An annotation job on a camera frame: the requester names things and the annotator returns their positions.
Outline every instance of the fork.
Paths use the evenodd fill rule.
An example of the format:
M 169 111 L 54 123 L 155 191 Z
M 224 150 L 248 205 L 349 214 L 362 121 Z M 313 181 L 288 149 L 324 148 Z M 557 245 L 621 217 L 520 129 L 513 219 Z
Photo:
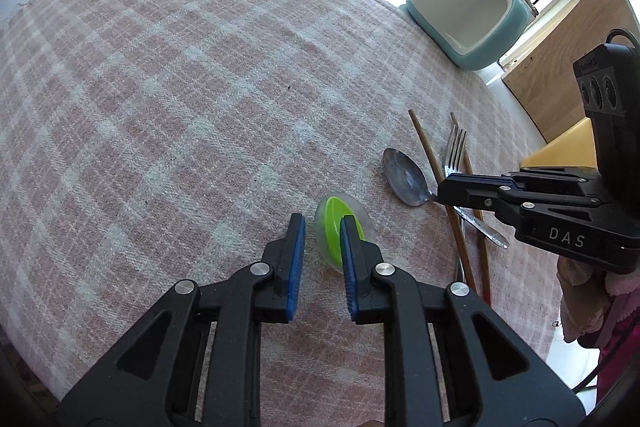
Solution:
M 466 145 L 466 130 L 460 128 L 457 125 L 453 126 L 451 133 L 449 134 L 449 141 L 447 142 L 447 152 L 444 156 L 443 167 L 445 177 L 450 174 L 461 172 L 460 166 L 462 165 L 462 159 L 465 156 Z M 509 241 L 500 232 L 490 227 L 484 221 L 481 221 L 470 212 L 465 212 L 459 206 L 454 206 L 453 210 L 466 222 L 483 233 L 492 243 L 495 243 L 501 248 L 509 248 Z

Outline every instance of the chopstick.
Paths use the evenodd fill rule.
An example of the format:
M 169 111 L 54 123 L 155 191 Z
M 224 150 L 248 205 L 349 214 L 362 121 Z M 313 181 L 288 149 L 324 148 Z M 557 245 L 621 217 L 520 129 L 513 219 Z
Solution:
M 433 175 L 436 178 L 436 182 L 440 184 L 442 183 L 444 176 L 442 174 L 442 171 L 440 170 L 440 165 L 438 165 L 436 156 L 433 153 L 433 149 L 429 144 L 427 135 L 422 129 L 422 126 L 420 125 L 420 121 L 418 121 L 418 117 L 415 116 L 415 112 L 413 109 L 409 110 L 409 116 L 411 117 L 411 121 L 414 123 L 415 130 L 418 133 L 418 138 L 420 138 L 420 142 L 422 143 L 424 152 L 427 154 L 427 158 L 429 159 L 429 164 L 431 165 L 431 170 L 433 171 Z M 471 271 L 471 263 L 469 262 L 469 253 L 468 251 L 466 251 L 465 239 L 462 237 L 462 228 L 460 227 L 458 214 L 455 213 L 452 206 L 449 206 L 446 204 L 445 208 L 447 209 L 447 217 L 449 217 L 449 224 L 451 225 L 453 238 L 456 240 L 456 246 L 458 247 L 458 254 L 460 256 L 460 261 L 462 262 L 462 267 L 465 270 L 466 284 L 474 292 L 478 293 L 478 290 L 476 289 L 476 280 L 474 279 L 473 272 Z
M 456 115 L 453 114 L 453 112 L 450 113 L 450 115 L 453 125 L 458 125 Z M 469 155 L 466 152 L 466 147 L 463 162 L 465 165 L 466 173 L 473 174 L 474 170 L 471 168 L 471 161 L 469 160 Z M 474 215 L 480 221 L 484 221 L 484 219 L 482 218 L 482 212 L 480 210 L 474 209 Z M 489 269 L 489 254 L 486 250 L 486 238 L 482 233 L 478 234 L 478 248 L 480 249 L 480 266 L 482 270 L 482 299 L 484 299 L 484 302 L 491 306 L 491 271 Z

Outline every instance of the table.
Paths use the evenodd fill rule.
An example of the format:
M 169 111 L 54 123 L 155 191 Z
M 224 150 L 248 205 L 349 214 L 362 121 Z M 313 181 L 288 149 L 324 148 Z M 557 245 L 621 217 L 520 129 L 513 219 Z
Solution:
M 534 149 L 384 0 L 34 0 L 0 41 L 0 324 L 57 397 L 177 280 L 226 279 L 332 190 L 386 260 L 449 282 L 443 208 L 402 206 L 380 165 L 395 146 L 429 172 L 409 108 L 439 152 L 454 111 L 478 173 Z M 555 257 L 490 256 L 495 310 L 544 356 Z M 263 425 L 381 417 L 382 334 L 351 323 L 313 233 L 295 322 L 263 332 Z

